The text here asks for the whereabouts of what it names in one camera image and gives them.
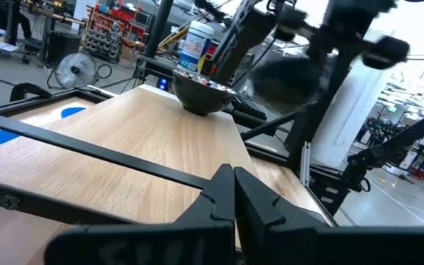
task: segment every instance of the wooden table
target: wooden table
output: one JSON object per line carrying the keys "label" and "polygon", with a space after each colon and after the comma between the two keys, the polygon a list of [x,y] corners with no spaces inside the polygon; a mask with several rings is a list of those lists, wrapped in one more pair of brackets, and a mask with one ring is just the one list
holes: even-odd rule
{"label": "wooden table", "polygon": [[[242,166],[295,205],[322,213],[291,170],[250,158],[230,115],[196,116],[148,85],[42,127],[206,179],[223,163]],[[173,222],[199,194],[22,137],[0,146],[0,183],[144,223]]]}
{"label": "wooden table", "polygon": [[[73,97],[13,116],[27,124],[43,126],[61,118],[68,107],[91,107],[93,102]],[[69,225],[0,207],[0,264],[41,265],[49,239]]]}

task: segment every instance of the white cylinder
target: white cylinder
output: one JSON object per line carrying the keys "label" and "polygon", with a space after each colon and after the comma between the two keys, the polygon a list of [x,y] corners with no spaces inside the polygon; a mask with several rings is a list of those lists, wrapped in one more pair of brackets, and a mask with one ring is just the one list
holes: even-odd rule
{"label": "white cylinder", "polygon": [[203,23],[192,21],[188,35],[185,37],[178,66],[200,73],[214,31]]}
{"label": "white cylinder", "polygon": [[180,44],[178,45],[177,49],[181,52],[184,47],[184,40],[180,40]]}

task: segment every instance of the workbench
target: workbench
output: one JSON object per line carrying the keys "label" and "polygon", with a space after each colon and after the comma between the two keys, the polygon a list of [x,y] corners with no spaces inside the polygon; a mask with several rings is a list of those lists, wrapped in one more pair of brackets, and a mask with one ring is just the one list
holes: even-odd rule
{"label": "workbench", "polygon": [[[67,106],[86,109],[60,119],[61,109]],[[31,111],[13,118],[204,179],[210,179],[223,163],[244,167],[291,203],[320,213],[329,225],[334,225],[290,169],[248,155],[229,114],[196,116],[185,111],[175,96],[149,85],[96,105],[84,99],[69,99]],[[200,192],[24,137],[0,145],[0,185],[132,223],[173,222]],[[7,215],[5,212],[0,208],[1,215]],[[49,216],[66,220],[57,213]],[[62,230],[60,227],[69,227],[53,221],[47,226],[50,233],[39,231],[45,235],[43,241]],[[30,227],[19,229],[29,237],[37,237]],[[41,247],[34,247],[32,253],[27,250],[26,254],[40,255]]]}

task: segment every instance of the black bowl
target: black bowl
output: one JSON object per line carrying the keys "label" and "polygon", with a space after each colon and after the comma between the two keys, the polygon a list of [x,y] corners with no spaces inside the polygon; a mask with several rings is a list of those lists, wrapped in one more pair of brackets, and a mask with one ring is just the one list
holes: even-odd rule
{"label": "black bowl", "polygon": [[225,109],[235,96],[231,90],[221,91],[197,82],[195,77],[189,78],[178,70],[173,70],[174,94],[183,104],[183,108],[199,116]]}

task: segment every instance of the bolt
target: bolt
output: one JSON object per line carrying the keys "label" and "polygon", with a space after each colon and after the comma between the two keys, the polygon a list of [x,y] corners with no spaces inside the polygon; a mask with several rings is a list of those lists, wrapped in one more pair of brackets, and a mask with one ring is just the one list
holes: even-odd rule
{"label": "bolt", "polygon": [[19,199],[13,195],[4,195],[1,199],[1,205],[6,210],[15,210],[19,207]]}

